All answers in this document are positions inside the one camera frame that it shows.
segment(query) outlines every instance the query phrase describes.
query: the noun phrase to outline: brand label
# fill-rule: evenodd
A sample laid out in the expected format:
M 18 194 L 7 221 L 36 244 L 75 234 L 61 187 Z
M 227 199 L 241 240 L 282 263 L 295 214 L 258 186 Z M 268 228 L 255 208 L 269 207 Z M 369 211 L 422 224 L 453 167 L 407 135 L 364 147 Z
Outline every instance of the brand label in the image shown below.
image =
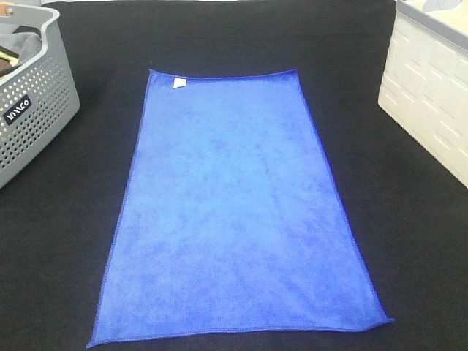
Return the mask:
M 187 85 L 187 79 L 185 78 L 174 78 L 173 89 L 181 88 Z
M 3 118 L 8 125 L 16 121 L 27 109 L 32 105 L 31 100 L 27 95 L 18 100 L 7 112 L 3 114 Z

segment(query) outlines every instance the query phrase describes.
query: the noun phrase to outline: gray plastic basket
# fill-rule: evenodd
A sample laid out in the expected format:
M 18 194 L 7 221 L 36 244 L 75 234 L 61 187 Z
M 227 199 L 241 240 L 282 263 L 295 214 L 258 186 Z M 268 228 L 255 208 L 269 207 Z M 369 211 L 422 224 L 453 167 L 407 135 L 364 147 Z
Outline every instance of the gray plastic basket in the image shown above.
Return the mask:
M 2 5 L 0 23 L 41 31 L 42 49 L 0 80 L 0 188 L 62 130 L 80 107 L 61 39 L 59 11 Z

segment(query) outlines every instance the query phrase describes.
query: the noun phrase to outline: white plastic bin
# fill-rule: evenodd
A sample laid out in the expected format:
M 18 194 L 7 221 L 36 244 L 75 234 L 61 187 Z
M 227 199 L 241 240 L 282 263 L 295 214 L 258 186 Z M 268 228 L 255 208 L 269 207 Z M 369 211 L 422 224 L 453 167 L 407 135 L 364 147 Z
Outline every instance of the white plastic bin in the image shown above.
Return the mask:
M 379 105 L 468 187 L 468 0 L 398 0 Z
M 0 187 L 73 117 L 80 103 L 57 18 L 43 7 L 0 4 L 0 23 L 40 30 L 42 49 L 0 80 Z

